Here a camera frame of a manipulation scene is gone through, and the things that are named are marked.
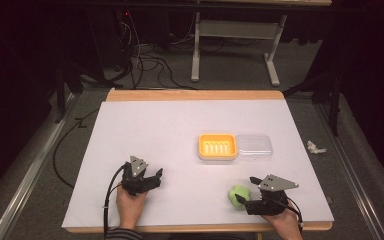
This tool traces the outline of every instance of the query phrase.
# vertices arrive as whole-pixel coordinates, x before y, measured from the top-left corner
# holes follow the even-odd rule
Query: yellow tray
[[[199,157],[202,160],[233,160],[237,154],[235,136],[231,134],[199,136]]]

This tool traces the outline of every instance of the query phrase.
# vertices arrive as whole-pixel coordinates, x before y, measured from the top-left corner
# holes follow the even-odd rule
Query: green ball
[[[236,208],[242,207],[243,205],[238,202],[235,194],[238,194],[239,196],[245,198],[247,201],[251,200],[251,197],[249,196],[250,190],[248,188],[239,184],[233,186],[232,190],[230,190],[229,192],[229,199],[232,205]]]

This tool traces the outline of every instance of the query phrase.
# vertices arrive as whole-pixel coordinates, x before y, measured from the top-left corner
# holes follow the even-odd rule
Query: human hand
[[[298,228],[297,215],[289,209],[275,216],[261,215],[269,222],[279,236],[284,240],[302,240],[302,235]]]
[[[136,228],[136,223],[142,215],[148,192],[131,196],[121,185],[117,187],[117,209],[120,216],[120,228]]]

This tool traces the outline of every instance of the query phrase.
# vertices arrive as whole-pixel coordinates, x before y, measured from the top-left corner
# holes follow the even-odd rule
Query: clear plastic lid
[[[236,136],[238,160],[268,161],[273,155],[270,138],[265,134],[246,133]]]

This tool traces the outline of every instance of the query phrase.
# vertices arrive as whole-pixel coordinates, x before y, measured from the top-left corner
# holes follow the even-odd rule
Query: small white object
[[[307,142],[307,149],[314,154],[325,153],[327,151],[326,148],[318,149],[316,144],[312,143],[311,141]]]

